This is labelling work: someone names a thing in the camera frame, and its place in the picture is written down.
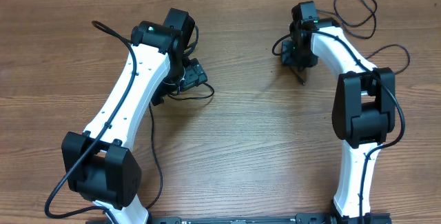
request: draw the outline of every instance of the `robotic arm link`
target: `robotic arm link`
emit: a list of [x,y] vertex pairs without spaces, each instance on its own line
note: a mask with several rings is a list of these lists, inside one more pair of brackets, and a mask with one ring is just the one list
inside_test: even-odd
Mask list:
[[[341,140],[340,181],[331,214],[297,214],[289,217],[180,219],[151,218],[141,205],[137,191],[141,169],[132,155],[139,123],[152,102],[175,90],[187,90],[207,81],[196,59],[189,60],[185,49],[194,29],[187,12],[171,9],[164,24],[143,21],[132,32],[131,48],[123,72],[97,116],[82,134],[68,132],[62,145],[69,188],[84,199],[105,207],[111,218],[107,223],[120,224],[217,224],[246,222],[261,224],[355,224],[361,216],[367,224],[391,223],[389,214],[371,214],[369,190],[375,161],[387,133],[394,128],[395,77],[389,68],[378,69],[346,40],[342,28],[333,19],[319,19],[312,1],[292,9],[291,40],[284,41],[282,63],[303,68],[321,58],[337,78],[332,112],[334,132]],[[133,70],[136,77],[120,111],[107,123],[124,95]],[[362,95],[375,101],[362,103]],[[107,132],[100,136],[103,127]],[[85,150],[96,144],[86,159],[78,163]],[[97,156],[105,152],[105,158]],[[362,188],[362,200],[359,196]]]

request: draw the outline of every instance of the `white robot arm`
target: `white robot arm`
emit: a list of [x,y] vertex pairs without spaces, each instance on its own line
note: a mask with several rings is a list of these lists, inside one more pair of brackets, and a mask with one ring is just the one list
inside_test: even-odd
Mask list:
[[[112,93],[83,133],[66,134],[62,152],[69,177],[65,178],[72,191],[99,206],[94,209],[105,210],[109,222],[144,224],[149,214],[136,194],[141,169],[132,156],[134,138],[150,102],[157,105],[166,94],[207,81],[197,59],[190,60],[190,52],[184,53],[187,48],[194,49],[198,29],[196,42],[188,45],[195,23],[187,12],[176,9],[169,11],[163,25],[141,22],[132,32],[131,45],[113,30],[106,30],[108,27],[102,23],[97,28],[122,40],[136,59],[129,53]],[[104,158],[97,156],[100,151],[105,153]],[[57,187],[45,212],[52,218],[70,216],[74,212],[54,215],[48,211]]]
[[[376,66],[370,61],[366,60],[345,38],[343,29],[340,27],[330,26],[319,29],[320,32],[331,34],[339,37],[345,42],[357,59],[369,70],[373,70]],[[331,73],[337,79],[340,74],[347,72],[364,72],[363,70],[342,46],[342,44],[335,39],[326,37],[321,34],[313,33],[311,37],[311,51],[320,58]],[[348,142],[342,142],[342,163],[340,169],[340,180],[338,182],[337,193],[334,196],[334,205],[341,216],[348,216],[355,218],[359,216],[359,197],[360,179],[363,171],[363,163],[365,155],[376,146],[377,143],[367,143],[360,145],[357,149],[352,148]],[[371,160],[368,162],[365,187],[363,192],[363,214],[371,211],[369,205],[369,192],[371,188],[373,167],[375,165],[378,153],[374,152],[371,155]]]
[[[152,100],[153,94],[170,71],[168,53],[161,54],[158,52],[158,48],[144,44],[139,44],[138,46],[133,45],[132,49],[138,63],[138,76],[124,104],[121,106],[118,114],[116,114],[112,122],[112,128],[101,138],[102,141],[108,143],[112,143],[114,140],[121,141],[121,147],[126,147],[130,151],[133,151],[136,131]],[[110,113],[121,98],[130,80],[130,75],[133,70],[132,62],[132,57],[129,54],[123,73],[116,82],[109,98],[93,121],[85,127],[84,132],[89,132],[90,138],[94,139],[101,131],[103,123],[108,120]],[[142,206],[137,195],[130,205],[120,210],[105,201],[96,200],[93,201],[93,203],[108,208],[120,224],[144,224],[147,223],[149,217],[148,211]]]

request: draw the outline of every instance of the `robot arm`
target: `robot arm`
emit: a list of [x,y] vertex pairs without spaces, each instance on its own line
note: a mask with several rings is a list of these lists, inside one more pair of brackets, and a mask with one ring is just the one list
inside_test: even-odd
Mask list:
[[[335,133],[342,140],[342,163],[338,189],[334,196],[334,211],[338,223],[342,223],[342,220],[356,223],[356,218],[360,215],[359,193],[365,155],[385,141],[386,134],[393,130],[395,114],[391,99],[385,96],[383,89],[359,63],[374,71],[393,94],[394,75],[389,68],[377,69],[358,53],[333,19],[319,19],[312,1],[299,3],[291,13],[294,20],[290,25],[293,41],[284,42],[282,62],[312,67],[317,64],[316,59],[321,58],[338,79],[332,122]],[[375,96],[375,101],[362,103],[361,97],[366,94]],[[362,194],[363,216],[368,213],[370,215],[369,191],[379,151],[375,151],[367,162]]]
[[[370,70],[376,68],[373,63],[366,60],[348,42],[342,28],[330,26],[321,28],[319,31],[339,37],[351,48],[357,59],[359,59],[365,67]],[[341,43],[330,37],[313,33],[311,36],[311,51],[325,63],[336,78],[338,78],[340,74],[346,74],[348,72],[364,72]],[[334,196],[334,205],[341,216],[348,216],[349,218],[359,216],[358,194],[360,192],[360,179],[362,177],[363,163],[365,161],[365,155],[376,146],[378,146],[377,143],[367,143],[359,145],[358,148],[354,149],[347,141],[342,140],[340,180],[337,193]],[[371,211],[369,205],[369,191],[371,188],[373,168],[379,152],[379,150],[374,152],[371,155],[371,160],[368,162],[363,192],[363,214]]]
[[[132,49],[138,62],[138,75],[132,85],[133,90],[129,91],[127,98],[116,114],[112,122],[112,128],[101,138],[102,141],[108,143],[117,140],[121,143],[121,147],[126,147],[130,151],[133,151],[136,131],[149,102],[152,100],[159,84],[170,71],[168,53],[161,54],[158,52],[158,48],[144,44],[132,45]],[[84,132],[90,133],[90,138],[94,139],[103,128],[103,124],[109,119],[109,115],[115,109],[130,80],[132,68],[132,57],[129,53],[123,72],[112,93],[93,121],[84,129]]]
[[[68,178],[72,191],[106,207],[120,224],[143,224],[149,218],[136,194],[141,184],[141,169],[132,150],[136,131],[150,102],[157,105],[166,94],[207,81],[197,59],[189,60],[184,53],[195,45],[188,45],[194,27],[187,12],[171,9],[163,25],[143,21],[133,29],[130,42],[137,65],[132,87],[93,152]],[[102,132],[126,91],[134,61],[129,53],[112,93],[83,133],[66,134],[61,147],[66,172]],[[97,155],[100,151],[105,152],[104,158]]]

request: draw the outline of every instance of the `black metal base plate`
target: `black metal base plate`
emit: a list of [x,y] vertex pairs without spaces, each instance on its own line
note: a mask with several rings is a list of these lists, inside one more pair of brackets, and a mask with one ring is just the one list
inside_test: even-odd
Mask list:
[[336,224],[329,214],[297,214],[284,217],[153,218],[151,224]]

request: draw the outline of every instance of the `black connector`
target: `black connector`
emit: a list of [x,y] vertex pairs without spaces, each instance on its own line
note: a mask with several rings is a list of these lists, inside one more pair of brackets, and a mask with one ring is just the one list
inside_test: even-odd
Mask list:
[[189,62],[189,65],[185,68],[185,76],[182,82],[181,91],[189,90],[193,87],[197,87],[207,82],[207,74],[200,65],[199,61],[195,58]]

